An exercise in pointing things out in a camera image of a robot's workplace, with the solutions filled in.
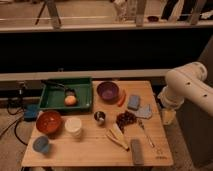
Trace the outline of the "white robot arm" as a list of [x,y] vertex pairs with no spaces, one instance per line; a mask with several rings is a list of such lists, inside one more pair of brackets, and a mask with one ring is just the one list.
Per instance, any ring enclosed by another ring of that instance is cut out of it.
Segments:
[[207,69],[201,62],[191,62],[169,70],[165,75],[166,85],[157,98],[162,104],[162,121],[170,125],[176,111],[189,100],[213,116],[213,88],[205,84]]

